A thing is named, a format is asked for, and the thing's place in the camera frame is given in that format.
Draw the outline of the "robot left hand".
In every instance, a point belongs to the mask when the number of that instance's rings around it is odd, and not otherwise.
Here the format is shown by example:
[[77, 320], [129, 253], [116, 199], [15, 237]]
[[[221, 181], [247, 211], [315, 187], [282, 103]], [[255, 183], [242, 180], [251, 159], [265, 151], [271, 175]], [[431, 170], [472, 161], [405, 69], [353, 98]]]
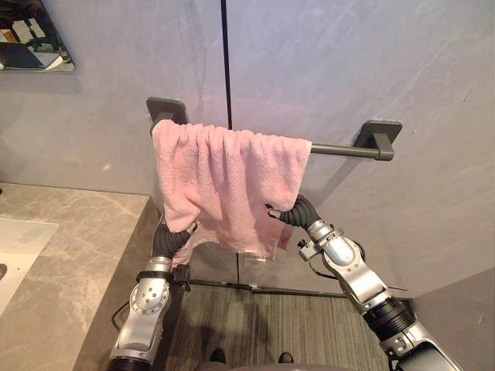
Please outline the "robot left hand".
[[160, 223], [152, 241], [152, 256], [172, 259], [185, 246], [196, 229], [197, 223], [193, 223], [183, 231], [171, 232], [165, 223]]

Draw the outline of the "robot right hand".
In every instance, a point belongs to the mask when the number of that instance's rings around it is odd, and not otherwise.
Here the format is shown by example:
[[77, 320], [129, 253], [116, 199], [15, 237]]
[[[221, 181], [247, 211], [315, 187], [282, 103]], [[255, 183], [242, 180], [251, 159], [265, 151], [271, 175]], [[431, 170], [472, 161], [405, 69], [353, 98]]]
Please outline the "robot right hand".
[[265, 205], [268, 215], [289, 226], [301, 227], [307, 230], [321, 217], [317, 213], [312, 203], [302, 194], [298, 194], [294, 206], [289, 211], [280, 211], [272, 205]]

